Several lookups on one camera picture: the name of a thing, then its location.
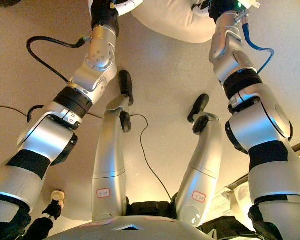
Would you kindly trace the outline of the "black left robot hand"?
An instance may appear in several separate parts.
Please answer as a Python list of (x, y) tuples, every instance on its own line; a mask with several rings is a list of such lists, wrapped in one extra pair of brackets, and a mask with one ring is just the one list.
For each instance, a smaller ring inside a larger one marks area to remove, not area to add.
[(108, 27), (118, 37), (120, 32), (118, 18), (133, 11), (143, 2), (143, 0), (90, 0), (88, 9), (91, 29), (98, 26)]

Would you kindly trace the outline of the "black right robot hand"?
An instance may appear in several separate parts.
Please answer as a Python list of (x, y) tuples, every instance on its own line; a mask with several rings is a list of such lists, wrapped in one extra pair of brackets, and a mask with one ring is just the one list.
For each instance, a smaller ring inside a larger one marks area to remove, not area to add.
[(200, 17), (209, 16), (216, 23), (225, 12), (233, 11), (240, 15), (251, 7), (259, 8), (260, 6), (259, 0), (200, 0), (192, 5), (191, 11)]

